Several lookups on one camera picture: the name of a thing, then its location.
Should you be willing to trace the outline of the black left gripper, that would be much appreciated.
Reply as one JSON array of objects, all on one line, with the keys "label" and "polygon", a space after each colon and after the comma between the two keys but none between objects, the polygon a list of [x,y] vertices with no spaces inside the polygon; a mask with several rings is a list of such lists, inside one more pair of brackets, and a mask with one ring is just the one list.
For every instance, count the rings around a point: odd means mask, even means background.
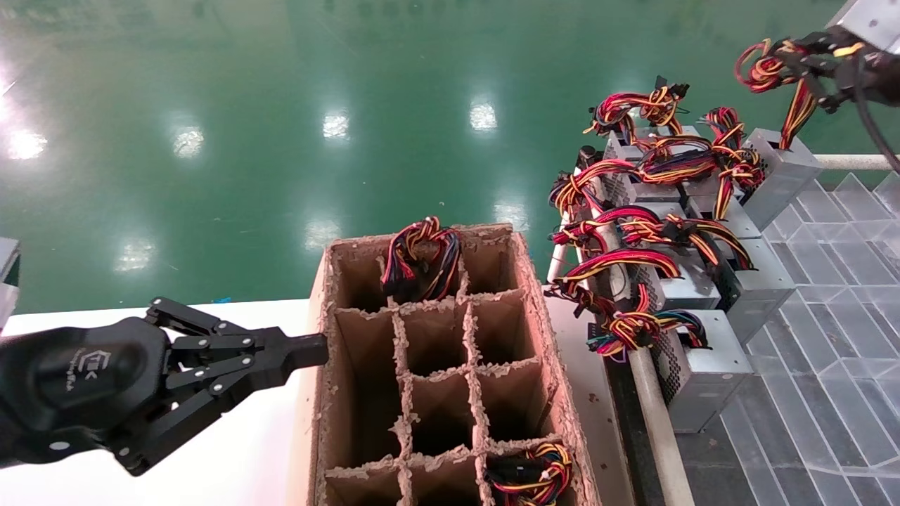
[{"label": "black left gripper", "polygon": [[[183,334],[176,350],[248,353],[164,378],[170,340],[160,328]],[[245,329],[164,297],[151,302],[146,321],[4,337],[2,465],[54,463],[112,446],[116,461],[139,476],[251,394],[327,361],[321,333]]]}]

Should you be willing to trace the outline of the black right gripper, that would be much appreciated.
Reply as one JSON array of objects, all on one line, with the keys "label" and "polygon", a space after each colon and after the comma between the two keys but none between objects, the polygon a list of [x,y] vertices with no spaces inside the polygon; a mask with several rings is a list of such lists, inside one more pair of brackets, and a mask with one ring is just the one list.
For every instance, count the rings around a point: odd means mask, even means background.
[{"label": "black right gripper", "polygon": [[788,60],[826,54],[833,58],[854,54],[854,67],[804,68],[802,83],[813,106],[834,113],[848,101],[899,105],[898,55],[872,47],[845,30],[811,32],[787,43]]}]

